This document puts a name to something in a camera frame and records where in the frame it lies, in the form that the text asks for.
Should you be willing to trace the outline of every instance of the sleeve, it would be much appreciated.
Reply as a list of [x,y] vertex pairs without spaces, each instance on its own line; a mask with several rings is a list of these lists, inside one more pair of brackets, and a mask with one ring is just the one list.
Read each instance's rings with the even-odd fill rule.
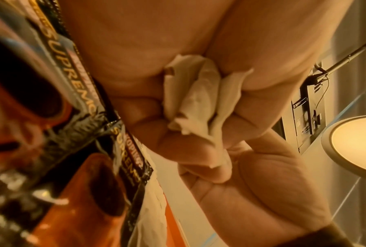
[[334,224],[277,247],[354,247]]

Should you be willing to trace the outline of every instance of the cable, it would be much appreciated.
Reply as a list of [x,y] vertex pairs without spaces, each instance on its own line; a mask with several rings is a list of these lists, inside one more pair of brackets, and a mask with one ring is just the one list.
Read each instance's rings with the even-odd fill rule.
[[326,93],[326,92],[328,91],[328,89],[329,89],[329,78],[328,78],[327,76],[325,76],[325,78],[326,78],[326,79],[324,79],[324,80],[328,82],[328,84],[327,84],[327,88],[325,89],[324,93],[322,94],[322,96],[321,96],[320,100],[317,102],[315,109],[317,109],[317,107],[318,107],[318,105],[320,104],[321,100],[324,98],[325,93]]

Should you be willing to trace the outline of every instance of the snack bag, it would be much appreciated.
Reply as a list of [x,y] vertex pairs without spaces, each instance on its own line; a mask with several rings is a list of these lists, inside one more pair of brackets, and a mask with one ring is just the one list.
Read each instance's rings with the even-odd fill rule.
[[57,16],[0,0],[0,247],[125,247],[152,168]]

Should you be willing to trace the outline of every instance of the lamp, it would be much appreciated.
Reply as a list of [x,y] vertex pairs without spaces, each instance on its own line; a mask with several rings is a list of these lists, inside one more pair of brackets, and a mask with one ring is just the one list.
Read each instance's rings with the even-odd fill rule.
[[366,116],[348,118],[324,130],[327,155],[348,171],[366,178]]

